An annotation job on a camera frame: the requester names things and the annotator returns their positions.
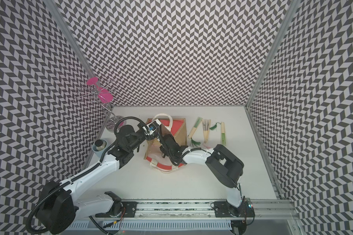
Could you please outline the burlap red striped tote bag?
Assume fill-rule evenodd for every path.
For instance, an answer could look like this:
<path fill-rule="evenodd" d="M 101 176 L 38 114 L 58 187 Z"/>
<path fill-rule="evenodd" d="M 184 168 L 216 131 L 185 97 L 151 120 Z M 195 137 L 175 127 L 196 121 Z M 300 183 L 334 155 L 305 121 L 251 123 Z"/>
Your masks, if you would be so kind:
<path fill-rule="evenodd" d="M 187 146 L 186 119 L 158 114 L 147 119 L 146 123 L 149 124 L 156 119 L 161 122 L 161 140 L 155 138 L 148 141 L 148 149 L 144 160 L 148 161 L 152 168 L 163 173 L 170 173 L 183 166 L 183 163 L 178 166 L 174 165 L 175 161 L 170 159 L 170 155 L 177 154 L 179 156 L 180 148 Z"/>

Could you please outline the pink tassel folding fan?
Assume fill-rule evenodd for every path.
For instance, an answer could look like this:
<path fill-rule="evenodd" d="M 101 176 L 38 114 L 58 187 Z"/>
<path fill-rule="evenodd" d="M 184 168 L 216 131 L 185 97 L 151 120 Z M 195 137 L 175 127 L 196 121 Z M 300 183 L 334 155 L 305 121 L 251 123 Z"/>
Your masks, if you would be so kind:
<path fill-rule="evenodd" d="M 203 125 L 204 143 L 207 143 L 209 140 L 211 120 L 210 119 L 203 119 L 202 125 Z"/>

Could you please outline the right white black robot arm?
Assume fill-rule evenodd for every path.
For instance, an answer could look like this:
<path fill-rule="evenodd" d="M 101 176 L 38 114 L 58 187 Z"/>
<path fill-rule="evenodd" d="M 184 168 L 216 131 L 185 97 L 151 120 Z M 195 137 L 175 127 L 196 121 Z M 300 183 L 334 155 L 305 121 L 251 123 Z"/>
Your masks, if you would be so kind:
<path fill-rule="evenodd" d="M 226 206 L 232 216 L 247 216 L 245 198 L 239 183 L 244 163 L 223 145 L 211 149 L 180 146 L 167 134 L 160 138 L 160 150 L 175 166 L 199 164 L 207 166 L 217 180 L 226 187 Z"/>

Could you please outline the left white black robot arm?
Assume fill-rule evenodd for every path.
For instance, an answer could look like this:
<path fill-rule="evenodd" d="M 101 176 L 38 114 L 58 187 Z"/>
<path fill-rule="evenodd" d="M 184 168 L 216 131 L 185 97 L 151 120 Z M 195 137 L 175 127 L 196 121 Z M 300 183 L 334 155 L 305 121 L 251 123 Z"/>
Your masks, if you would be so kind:
<path fill-rule="evenodd" d="M 80 198 L 103 178 L 124 167 L 145 140 L 157 137 L 157 128 L 145 123 L 138 124 L 138 127 L 138 131 L 134 131 L 131 125 L 116 129 L 115 142 L 104 149 L 97 163 L 59 183 L 48 182 L 25 222 L 27 232 L 33 235 L 45 232 L 57 235 L 80 218 L 89 217 L 96 223 L 93 218 L 96 214 L 121 216 L 122 200 L 111 191 L 90 199 Z"/>

